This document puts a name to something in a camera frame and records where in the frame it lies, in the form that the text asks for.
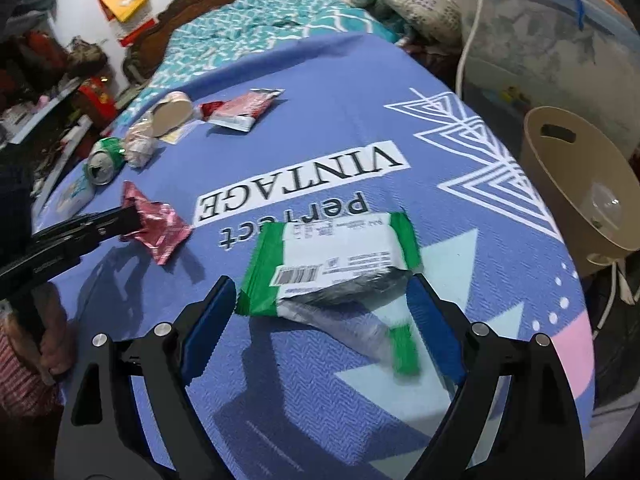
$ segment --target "metal bolt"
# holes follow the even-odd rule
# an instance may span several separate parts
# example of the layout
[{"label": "metal bolt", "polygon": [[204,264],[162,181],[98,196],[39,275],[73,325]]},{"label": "metal bolt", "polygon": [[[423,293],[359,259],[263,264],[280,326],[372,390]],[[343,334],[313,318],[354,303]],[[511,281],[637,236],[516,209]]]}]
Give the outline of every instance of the metal bolt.
[{"label": "metal bolt", "polygon": [[169,332],[171,332],[171,324],[169,323],[159,323],[154,328],[154,334],[156,334],[158,337],[164,337]]},{"label": "metal bolt", "polygon": [[97,336],[94,337],[94,340],[92,341],[94,346],[102,346],[106,342],[107,342],[106,334],[98,334]]},{"label": "metal bolt", "polygon": [[479,335],[480,337],[489,335],[489,327],[484,323],[473,323],[473,325],[471,325],[471,330],[474,334]]},{"label": "metal bolt", "polygon": [[551,339],[549,339],[548,335],[536,334],[536,343],[540,346],[549,346],[551,344]]}]

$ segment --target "brown bucket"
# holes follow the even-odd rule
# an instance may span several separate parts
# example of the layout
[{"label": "brown bucket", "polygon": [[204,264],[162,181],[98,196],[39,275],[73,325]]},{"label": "brown bucket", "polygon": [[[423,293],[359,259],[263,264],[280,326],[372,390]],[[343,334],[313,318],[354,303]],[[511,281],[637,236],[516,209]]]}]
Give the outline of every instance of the brown bucket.
[{"label": "brown bucket", "polygon": [[[581,277],[640,248],[640,184],[595,126],[560,108],[534,108],[524,119],[520,165],[554,216]],[[591,207],[602,190],[615,222]]]}]

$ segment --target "carved wooden headboard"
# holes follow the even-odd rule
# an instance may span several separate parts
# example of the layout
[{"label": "carved wooden headboard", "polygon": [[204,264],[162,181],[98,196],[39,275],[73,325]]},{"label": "carved wooden headboard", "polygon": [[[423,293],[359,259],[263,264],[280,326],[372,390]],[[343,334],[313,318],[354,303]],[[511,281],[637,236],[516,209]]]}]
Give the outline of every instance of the carved wooden headboard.
[{"label": "carved wooden headboard", "polygon": [[159,23],[146,30],[131,45],[125,64],[133,64],[145,78],[150,78],[162,63],[172,32],[212,9],[236,0],[174,0],[158,15]]}]

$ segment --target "teal bedsheet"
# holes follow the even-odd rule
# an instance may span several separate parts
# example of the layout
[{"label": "teal bedsheet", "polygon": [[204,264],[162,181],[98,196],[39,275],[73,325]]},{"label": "teal bedsheet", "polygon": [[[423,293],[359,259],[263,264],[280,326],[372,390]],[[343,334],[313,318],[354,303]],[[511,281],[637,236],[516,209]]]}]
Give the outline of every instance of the teal bedsheet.
[{"label": "teal bedsheet", "polygon": [[129,121],[149,100],[163,91],[253,52],[318,34],[370,32],[395,42],[404,22],[383,25],[364,9],[342,0],[236,0],[177,28],[164,61],[118,123]]}]

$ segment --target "green aluminum can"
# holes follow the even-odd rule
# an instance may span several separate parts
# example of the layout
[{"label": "green aluminum can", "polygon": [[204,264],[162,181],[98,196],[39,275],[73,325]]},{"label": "green aluminum can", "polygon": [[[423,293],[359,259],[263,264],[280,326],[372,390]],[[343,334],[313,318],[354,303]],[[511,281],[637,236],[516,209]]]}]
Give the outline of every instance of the green aluminum can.
[{"label": "green aluminum can", "polygon": [[94,144],[84,165],[87,180],[94,186],[110,183],[124,166],[124,147],[116,137],[105,137]]}]

